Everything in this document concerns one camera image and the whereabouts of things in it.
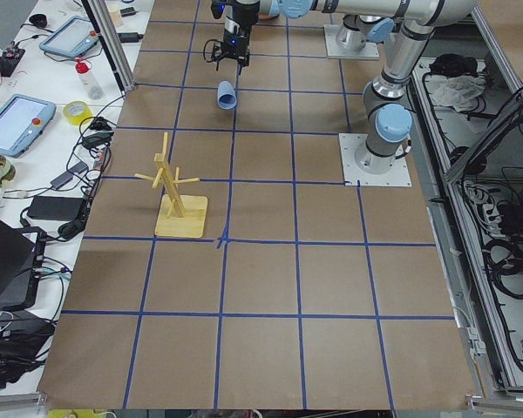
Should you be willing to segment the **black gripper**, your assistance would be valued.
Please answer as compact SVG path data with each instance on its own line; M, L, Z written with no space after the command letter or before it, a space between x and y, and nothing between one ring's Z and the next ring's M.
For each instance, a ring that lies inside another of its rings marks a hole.
M249 28L235 28L235 32L224 30L222 43L217 39L211 39L208 62L215 63L216 70L219 70L221 59L233 59L238 63L237 75L240 76L249 63L250 33Z

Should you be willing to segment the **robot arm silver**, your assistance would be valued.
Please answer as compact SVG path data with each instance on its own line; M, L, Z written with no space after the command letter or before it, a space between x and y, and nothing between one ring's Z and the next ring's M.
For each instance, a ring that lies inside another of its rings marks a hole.
M470 14L475 1L213 1L215 19L226 16L223 39L212 49L210 62L233 59L242 69L249 65L249 39L261 15L273 10L289 18L311 11L343 13L354 17L353 27L368 36L382 22L403 20L391 54L379 76L369 82L363 102L369 121L369 134L354 152L357 166L364 172L387 173L396 159L398 147L408 138L411 114L398 102L405 86L437 27L455 24Z
M346 14L335 35L335 44L345 51L360 51L368 42L382 43L394 26L390 17Z

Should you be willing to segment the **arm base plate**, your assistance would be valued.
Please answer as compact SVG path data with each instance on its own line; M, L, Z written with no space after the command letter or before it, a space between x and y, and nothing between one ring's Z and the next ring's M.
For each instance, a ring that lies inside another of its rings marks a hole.
M328 58L379 59L377 44L368 41L360 30L351 30L342 24L326 24L323 30Z
M350 186L411 187L411 177L399 145L389 157L378 157L366 147L367 135L340 133L339 149L343 167L343 182Z

